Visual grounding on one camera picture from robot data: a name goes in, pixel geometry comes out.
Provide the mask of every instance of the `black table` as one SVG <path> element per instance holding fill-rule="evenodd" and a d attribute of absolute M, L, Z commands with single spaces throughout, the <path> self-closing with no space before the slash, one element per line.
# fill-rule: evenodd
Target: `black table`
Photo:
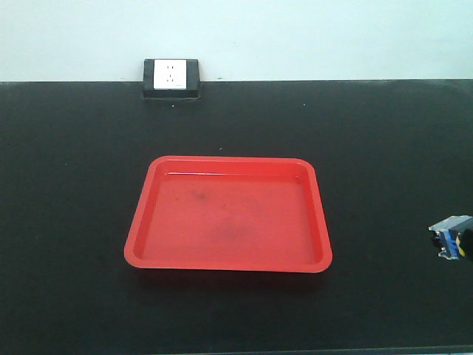
<path fill-rule="evenodd" d="M 473 351 L 473 265 L 437 257 L 426 230 L 473 213 L 473 81 L 140 90 L 0 85 L 1 354 Z M 133 269 L 123 245 L 161 155 L 309 161 L 331 267 Z"/>

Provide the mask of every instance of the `stain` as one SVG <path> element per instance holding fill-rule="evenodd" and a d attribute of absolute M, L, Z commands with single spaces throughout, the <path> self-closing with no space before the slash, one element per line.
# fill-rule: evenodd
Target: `stain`
<path fill-rule="evenodd" d="M 248 223 L 236 219 L 234 216 L 223 218 L 213 230 L 213 236 L 216 240 L 241 240 L 251 233 L 251 227 Z"/>
<path fill-rule="evenodd" d="M 207 200 L 207 194 L 204 191 L 193 191 L 192 196 L 199 201 Z"/>

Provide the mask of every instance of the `power outlet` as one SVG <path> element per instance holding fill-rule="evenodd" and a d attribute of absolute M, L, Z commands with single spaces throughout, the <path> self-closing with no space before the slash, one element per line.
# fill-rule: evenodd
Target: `power outlet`
<path fill-rule="evenodd" d="M 200 98 L 199 61 L 197 59 L 145 59 L 143 98 L 146 100 L 197 100 Z"/>
<path fill-rule="evenodd" d="M 156 90 L 187 89 L 187 60 L 155 59 L 153 87 Z"/>

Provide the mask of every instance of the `white outlet plate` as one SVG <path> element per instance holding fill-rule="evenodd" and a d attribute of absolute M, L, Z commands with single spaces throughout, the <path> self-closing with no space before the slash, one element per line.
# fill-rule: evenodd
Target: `white outlet plate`
<path fill-rule="evenodd" d="M 156 59 L 154 61 L 155 89 L 187 89 L 187 60 Z"/>

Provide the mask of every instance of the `red plastic tray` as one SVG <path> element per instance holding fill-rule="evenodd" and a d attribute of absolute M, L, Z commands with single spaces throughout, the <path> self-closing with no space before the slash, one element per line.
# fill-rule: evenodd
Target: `red plastic tray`
<path fill-rule="evenodd" d="M 319 272 L 332 261 L 313 167 L 287 158 L 158 158 L 124 252 L 138 268 Z"/>

